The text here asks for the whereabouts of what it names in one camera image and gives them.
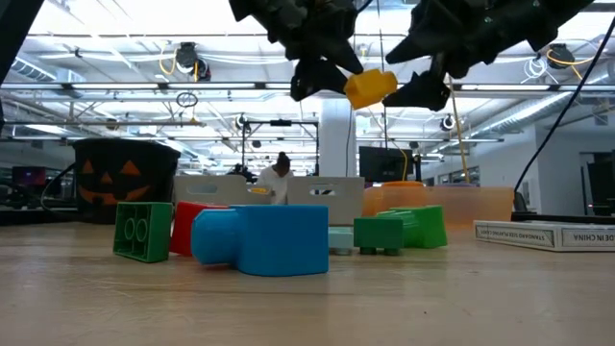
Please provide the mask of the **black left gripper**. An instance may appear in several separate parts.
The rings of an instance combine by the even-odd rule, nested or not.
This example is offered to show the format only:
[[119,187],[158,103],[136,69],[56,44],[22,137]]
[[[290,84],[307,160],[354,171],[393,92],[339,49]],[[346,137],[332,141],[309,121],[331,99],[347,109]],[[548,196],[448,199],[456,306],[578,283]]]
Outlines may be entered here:
[[[251,16],[278,42],[289,60],[315,55],[353,73],[363,72],[348,39],[358,10],[354,0],[229,0],[234,19]],[[347,77],[327,60],[299,60],[290,81],[290,97],[302,101],[321,90],[344,94]]]

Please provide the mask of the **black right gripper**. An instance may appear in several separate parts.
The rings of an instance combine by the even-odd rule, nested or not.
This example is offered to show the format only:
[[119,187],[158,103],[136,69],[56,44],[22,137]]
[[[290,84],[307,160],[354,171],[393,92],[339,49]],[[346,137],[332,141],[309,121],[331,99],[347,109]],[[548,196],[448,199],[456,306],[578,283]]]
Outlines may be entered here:
[[421,0],[412,11],[412,30],[385,60],[393,64],[429,56],[430,71],[413,73],[382,103],[441,111],[451,94],[444,74],[462,78],[471,66],[489,64],[521,41],[539,50],[556,36],[554,14],[543,0]]

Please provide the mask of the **yellow single-stud block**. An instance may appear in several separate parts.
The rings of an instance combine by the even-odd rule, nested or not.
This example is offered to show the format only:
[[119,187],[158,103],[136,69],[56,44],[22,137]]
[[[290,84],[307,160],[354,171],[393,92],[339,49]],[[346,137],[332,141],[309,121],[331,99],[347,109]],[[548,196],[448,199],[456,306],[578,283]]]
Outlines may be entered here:
[[354,111],[381,102],[387,95],[397,90],[398,80],[393,72],[379,69],[366,70],[352,75],[344,92]]

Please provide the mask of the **bright green toy block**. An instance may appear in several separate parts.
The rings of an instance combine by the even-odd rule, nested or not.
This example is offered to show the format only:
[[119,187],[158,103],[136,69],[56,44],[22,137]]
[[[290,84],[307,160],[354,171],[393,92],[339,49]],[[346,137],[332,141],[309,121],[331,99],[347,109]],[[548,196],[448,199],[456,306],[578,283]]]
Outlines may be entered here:
[[441,206],[393,208],[379,212],[377,217],[403,220],[405,248],[433,249],[448,245]]

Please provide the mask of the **small dark green brick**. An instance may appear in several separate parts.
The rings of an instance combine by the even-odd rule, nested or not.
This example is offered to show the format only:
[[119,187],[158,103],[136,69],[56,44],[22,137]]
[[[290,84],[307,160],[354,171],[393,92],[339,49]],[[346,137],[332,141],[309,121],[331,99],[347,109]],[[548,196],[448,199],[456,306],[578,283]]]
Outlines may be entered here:
[[361,255],[399,256],[405,247],[404,221],[394,217],[360,217],[354,222],[354,246]]

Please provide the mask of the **large light blue block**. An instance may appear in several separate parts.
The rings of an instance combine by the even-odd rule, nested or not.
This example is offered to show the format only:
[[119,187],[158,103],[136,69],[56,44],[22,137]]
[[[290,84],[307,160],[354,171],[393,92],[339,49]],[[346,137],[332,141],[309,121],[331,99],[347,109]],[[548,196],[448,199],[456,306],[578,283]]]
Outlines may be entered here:
[[245,205],[203,210],[191,227],[192,256],[261,277],[329,271],[329,210],[311,205]]

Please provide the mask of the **black-and-white playing card deck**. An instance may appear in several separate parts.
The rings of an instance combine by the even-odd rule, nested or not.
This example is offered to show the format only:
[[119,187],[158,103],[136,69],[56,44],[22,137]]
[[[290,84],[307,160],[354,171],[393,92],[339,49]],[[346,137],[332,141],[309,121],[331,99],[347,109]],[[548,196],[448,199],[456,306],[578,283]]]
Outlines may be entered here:
[[615,253],[615,226],[475,221],[474,232],[479,241],[550,252]]

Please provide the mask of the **red toy block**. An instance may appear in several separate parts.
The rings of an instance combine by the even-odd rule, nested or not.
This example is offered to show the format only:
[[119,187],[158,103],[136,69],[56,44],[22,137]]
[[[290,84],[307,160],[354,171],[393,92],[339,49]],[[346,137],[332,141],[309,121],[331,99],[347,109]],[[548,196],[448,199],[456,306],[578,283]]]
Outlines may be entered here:
[[230,263],[236,252],[235,218],[227,206],[179,202],[169,251],[201,264]]

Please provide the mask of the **dark green toy block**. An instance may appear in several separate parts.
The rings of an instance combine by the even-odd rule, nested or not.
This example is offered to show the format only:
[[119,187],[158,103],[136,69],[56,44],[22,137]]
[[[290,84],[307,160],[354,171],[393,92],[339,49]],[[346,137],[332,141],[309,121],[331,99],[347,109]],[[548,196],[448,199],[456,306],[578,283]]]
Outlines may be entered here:
[[168,260],[172,216],[171,203],[119,203],[113,253],[145,263]]

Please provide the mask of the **black computer monitor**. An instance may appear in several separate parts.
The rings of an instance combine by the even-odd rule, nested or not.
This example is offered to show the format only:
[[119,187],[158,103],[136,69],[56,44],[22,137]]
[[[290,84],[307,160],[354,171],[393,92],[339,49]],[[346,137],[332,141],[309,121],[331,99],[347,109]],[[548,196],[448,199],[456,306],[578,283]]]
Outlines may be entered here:
[[359,176],[366,183],[406,181],[413,174],[413,153],[408,149],[360,146]]

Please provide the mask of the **person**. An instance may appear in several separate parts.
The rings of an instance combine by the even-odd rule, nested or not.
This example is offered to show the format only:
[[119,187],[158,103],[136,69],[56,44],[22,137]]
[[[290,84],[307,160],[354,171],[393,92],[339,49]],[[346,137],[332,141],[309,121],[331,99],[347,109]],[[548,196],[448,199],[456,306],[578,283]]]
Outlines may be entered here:
[[271,188],[274,205],[285,205],[287,203],[287,183],[293,176],[291,159],[285,152],[280,152],[276,162],[260,172],[257,184]]

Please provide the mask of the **orange plastic storage bin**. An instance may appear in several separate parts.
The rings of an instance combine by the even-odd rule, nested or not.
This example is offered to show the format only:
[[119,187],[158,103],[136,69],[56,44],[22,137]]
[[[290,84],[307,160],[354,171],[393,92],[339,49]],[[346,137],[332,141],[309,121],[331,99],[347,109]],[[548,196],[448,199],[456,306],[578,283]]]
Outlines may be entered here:
[[[470,229],[475,220],[509,221],[513,211],[512,187],[473,185],[425,186],[426,206],[441,206],[448,230]],[[381,206],[381,186],[364,191],[362,215],[373,216],[385,211]]]

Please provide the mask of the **black equipment cabinet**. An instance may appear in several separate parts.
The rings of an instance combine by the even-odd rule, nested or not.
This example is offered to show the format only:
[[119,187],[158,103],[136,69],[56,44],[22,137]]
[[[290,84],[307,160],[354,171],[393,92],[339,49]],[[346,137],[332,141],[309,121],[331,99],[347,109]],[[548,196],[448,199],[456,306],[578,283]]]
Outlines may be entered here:
[[615,216],[615,152],[596,153],[587,173],[590,210],[597,216]]

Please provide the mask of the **dark monitor with red screen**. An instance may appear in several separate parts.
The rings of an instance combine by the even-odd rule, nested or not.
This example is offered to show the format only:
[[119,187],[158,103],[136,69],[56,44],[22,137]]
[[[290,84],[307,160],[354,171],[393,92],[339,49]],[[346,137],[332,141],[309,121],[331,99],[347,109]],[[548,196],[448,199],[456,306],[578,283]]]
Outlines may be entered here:
[[43,166],[14,166],[12,182],[24,187],[45,186],[46,168]]

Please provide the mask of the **silver ventilation duct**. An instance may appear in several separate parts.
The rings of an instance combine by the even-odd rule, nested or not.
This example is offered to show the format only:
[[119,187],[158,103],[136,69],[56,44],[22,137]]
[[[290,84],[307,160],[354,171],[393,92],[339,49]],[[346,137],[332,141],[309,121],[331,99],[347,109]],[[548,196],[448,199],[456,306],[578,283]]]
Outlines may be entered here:
[[561,92],[542,99],[524,101],[506,111],[496,114],[485,125],[480,125],[468,134],[469,137],[487,136],[520,129],[533,121],[561,111],[573,95],[572,91]]

